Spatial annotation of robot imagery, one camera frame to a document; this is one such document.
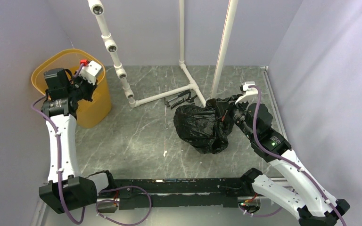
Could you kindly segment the black trash bag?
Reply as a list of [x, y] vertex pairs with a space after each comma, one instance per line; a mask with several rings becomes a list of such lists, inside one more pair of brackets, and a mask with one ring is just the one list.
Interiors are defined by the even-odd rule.
[[201, 154], [218, 154], [228, 145], [232, 129], [215, 128], [215, 98], [205, 107], [182, 105], [176, 108], [173, 123], [179, 138]]

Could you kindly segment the yellow plastic trash bin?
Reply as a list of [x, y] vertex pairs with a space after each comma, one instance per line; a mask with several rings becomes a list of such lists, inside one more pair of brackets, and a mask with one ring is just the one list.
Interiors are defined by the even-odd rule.
[[112, 103], [109, 94], [105, 66], [89, 53], [75, 48], [65, 49], [47, 59], [39, 65], [31, 75], [31, 83], [41, 94], [48, 88], [43, 73], [49, 69], [65, 68], [72, 72], [78, 69], [81, 60], [95, 61], [102, 66], [98, 75], [97, 88], [92, 95], [92, 102], [81, 100], [78, 102], [77, 124], [83, 128], [93, 128], [100, 123], [111, 111]]

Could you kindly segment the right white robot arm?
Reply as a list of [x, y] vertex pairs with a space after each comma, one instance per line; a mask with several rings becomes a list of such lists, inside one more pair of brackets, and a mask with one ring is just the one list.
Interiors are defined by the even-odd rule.
[[287, 139], [272, 128], [273, 116], [265, 104], [215, 103], [220, 122], [236, 125], [249, 139], [255, 153], [274, 167], [292, 186], [278, 185], [261, 171], [252, 168], [241, 177], [246, 195], [261, 194], [292, 214], [301, 226], [346, 225], [343, 215], [350, 209], [344, 199], [329, 193], [299, 160]]

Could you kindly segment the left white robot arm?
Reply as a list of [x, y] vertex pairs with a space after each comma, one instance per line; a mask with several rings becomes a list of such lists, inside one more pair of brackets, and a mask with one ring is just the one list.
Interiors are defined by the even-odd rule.
[[112, 197], [117, 190], [108, 170], [82, 176], [76, 157], [78, 103], [93, 100], [101, 71], [101, 67], [83, 67], [71, 74], [68, 69], [54, 68], [43, 74], [47, 88], [39, 113], [49, 132], [50, 168], [48, 183], [39, 188], [39, 196], [58, 214], [96, 203], [99, 193]]

